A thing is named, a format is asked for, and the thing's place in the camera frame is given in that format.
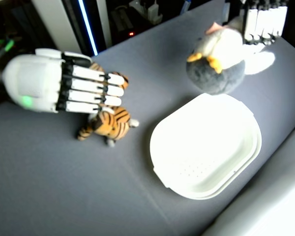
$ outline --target penguin plush toy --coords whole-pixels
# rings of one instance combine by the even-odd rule
[[[273,53],[260,53],[265,45],[243,44],[241,26],[239,17],[226,26],[214,23],[197,41],[186,69],[201,92],[230,93],[241,84],[245,74],[256,74],[274,63]]]

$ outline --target gray tabletop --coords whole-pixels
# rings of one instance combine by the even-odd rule
[[[258,158],[207,201],[175,194],[153,173],[153,128],[199,94],[185,59],[195,39],[220,20],[223,2],[213,0],[96,58],[129,76],[123,104],[141,122],[115,148],[96,135],[78,142],[81,114],[0,105],[0,236],[192,236],[205,229],[295,127],[295,49],[279,40],[270,48],[273,67],[246,77],[232,94],[260,125]]]

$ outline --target white basket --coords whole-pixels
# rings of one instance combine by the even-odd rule
[[[202,94],[156,126],[150,153],[166,187],[204,200],[221,193],[258,156],[261,144],[258,123],[242,102]]]

